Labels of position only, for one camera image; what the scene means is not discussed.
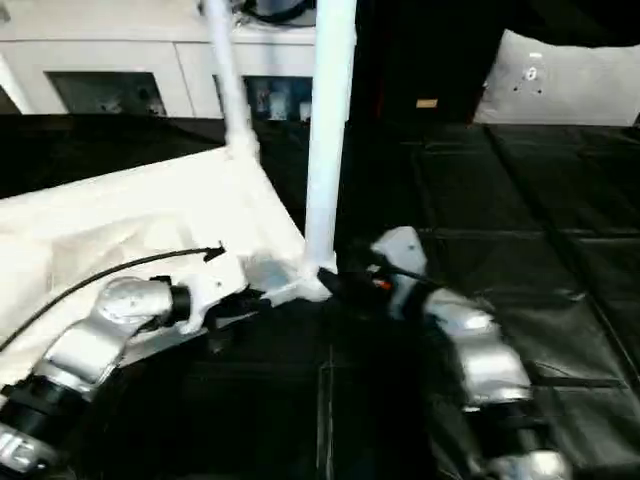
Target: black table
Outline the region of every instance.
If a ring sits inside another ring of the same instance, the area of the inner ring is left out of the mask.
[[[256,130],[302,226],[308,131]],[[216,121],[106,116],[4,117],[0,132],[5,197],[217,147],[224,133]],[[432,276],[496,306],[580,478],[640,473],[639,155],[640,132],[612,128],[373,125],[345,139],[338,254],[418,229]],[[431,330],[337,301],[275,309],[238,326],[221,354],[202,339],[122,372],[74,469],[458,478],[476,446]]]

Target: white cushion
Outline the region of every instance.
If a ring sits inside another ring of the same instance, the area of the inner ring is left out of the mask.
[[[628,126],[638,113],[640,46],[553,46],[507,30],[475,121]]]

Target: white fabric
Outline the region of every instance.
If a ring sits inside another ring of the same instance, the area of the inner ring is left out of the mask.
[[[245,261],[302,258],[304,241],[260,166],[226,149],[91,178],[0,201],[0,339],[49,299],[135,258],[221,242]],[[116,275],[185,275],[202,256]],[[89,312],[110,278],[52,309],[0,354],[0,384],[23,377],[51,340]]]
[[[628,126],[639,85],[640,46],[553,46],[507,30],[475,121]]]

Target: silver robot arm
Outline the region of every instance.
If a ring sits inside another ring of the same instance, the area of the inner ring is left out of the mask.
[[[410,291],[426,274],[420,239],[413,228],[400,227],[385,233],[372,250],[404,271],[391,275],[395,288],[389,314],[400,320]],[[445,288],[431,291],[422,310],[425,318],[437,319],[455,349],[464,415],[482,449],[484,473],[500,480],[571,478],[569,464],[555,450],[538,413],[520,356],[504,341],[492,315]]]
[[[142,345],[143,354],[135,345],[136,359],[193,338],[209,308],[246,286],[240,262],[230,254],[176,286],[134,277],[108,283],[89,315],[54,340],[26,378],[2,389],[0,478],[30,476],[57,463],[69,431],[100,387],[116,367],[132,363],[125,356],[141,329],[158,335]]]

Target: white metal bar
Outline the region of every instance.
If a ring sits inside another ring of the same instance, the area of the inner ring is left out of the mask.
[[[344,124],[349,115],[357,0],[319,0],[307,184],[305,259],[334,264]]]
[[[2,54],[0,54],[0,85],[20,112],[24,114],[35,113]]]
[[[251,129],[247,96],[234,58],[231,40],[233,14],[228,0],[205,0],[205,17],[221,89],[227,146],[232,154],[239,152],[243,156],[248,153],[257,159],[258,142]]]

